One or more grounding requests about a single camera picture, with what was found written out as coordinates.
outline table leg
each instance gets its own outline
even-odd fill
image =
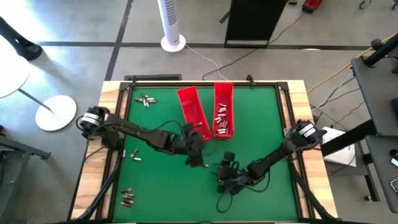
[[[44,108],[48,109],[49,111],[51,111],[51,109],[48,106],[45,106],[40,100],[34,98],[32,95],[30,95],[29,93],[25,92],[23,89],[18,89],[18,91],[20,91],[21,93],[23,93],[25,96],[29,97],[30,99],[32,99],[33,101],[35,101],[36,103],[38,103],[40,106],[43,106]]]
[[[321,146],[322,155],[327,156],[340,149],[350,146],[368,135],[376,135],[376,128],[374,127],[373,121],[365,121],[364,123],[358,125],[352,130],[334,138]]]
[[[44,152],[40,149],[36,149],[35,147],[31,147],[17,141],[13,141],[9,138],[0,136],[0,146],[8,147],[10,149],[25,151],[29,154],[40,156],[42,159],[48,159],[50,157],[51,152]]]

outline gray floor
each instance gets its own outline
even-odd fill
[[[273,38],[301,14],[299,5],[287,6]],[[391,11],[391,0],[374,1],[366,10],[358,9],[357,0],[326,0],[314,13],[304,15],[274,44],[369,45],[375,38],[397,32],[398,11]],[[127,0],[31,0],[0,2],[0,15],[21,34],[38,42],[114,42]],[[230,0],[177,0],[181,33],[189,43],[223,43],[226,23],[219,19],[229,8]],[[123,42],[159,42],[163,37],[159,9],[155,0],[134,0]],[[57,94],[69,95],[78,104],[78,114],[97,104],[102,82],[108,69],[113,47],[44,47],[45,53],[32,61],[25,91],[41,100]],[[220,65],[249,52],[250,49],[195,49]],[[12,48],[0,37],[0,52]],[[221,74],[231,80],[252,74],[255,79],[303,79],[310,88],[360,54],[347,50],[258,50]],[[168,54],[162,49],[122,47],[112,80],[125,75],[181,73],[184,80],[199,80],[214,70],[188,49]],[[319,104],[338,86],[349,70],[315,90],[310,102]],[[219,80],[216,73],[207,79]],[[356,82],[339,92],[357,88]],[[340,119],[363,101],[360,92],[342,97],[323,107],[332,118]],[[47,133],[34,121],[37,105],[14,93],[0,100],[0,124],[6,134],[20,142],[51,151],[49,161],[34,158],[29,164],[11,220],[28,219],[28,223],[59,222],[67,217],[76,180],[83,159],[85,141],[74,125]],[[369,119],[362,105],[341,123],[347,129]],[[333,121],[322,116],[319,127]],[[367,203],[368,194],[362,177],[331,176],[330,184],[339,217],[344,220],[372,223],[396,223],[378,185],[381,202]]]

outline green table surface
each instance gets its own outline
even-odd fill
[[[129,121],[148,129],[168,120],[184,123],[177,96],[179,88],[135,88],[132,94]],[[157,98],[157,103],[145,108],[134,101],[145,93]],[[214,89],[198,88],[203,110],[210,129],[213,120]],[[267,191],[256,193],[244,189],[233,197],[226,213],[216,210],[220,194],[216,192],[216,171],[225,151],[236,154],[241,167],[277,149],[283,140],[282,126],[274,87],[234,88],[234,136],[229,140],[211,139],[204,149],[209,168],[185,166],[186,156],[159,153],[144,141],[126,137],[126,158],[121,165],[118,192],[114,208],[114,222],[231,222],[231,221],[297,221],[294,191],[287,160],[271,169],[271,183]],[[170,123],[162,129],[179,133]],[[139,147],[133,161],[129,155]],[[264,188],[266,180],[255,186]],[[134,205],[124,207],[121,190],[132,187]],[[230,195],[220,202],[220,209],[228,206]]]

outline white table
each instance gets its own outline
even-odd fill
[[[17,54],[0,55],[0,98],[15,91],[23,93],[40,105],[36,112],[36,124],[45,131],[56,131],[68,125],[76,115],[76,103],[69,96],[53,96],[43,103],[21,89],[29,77],[30,65]]]

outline tower fan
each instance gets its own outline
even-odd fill
[[[185,37],[178,31],[175,0],[157,0],[162,18],[164,37],[160,42],[163,50],[179,52],[185,47]]]

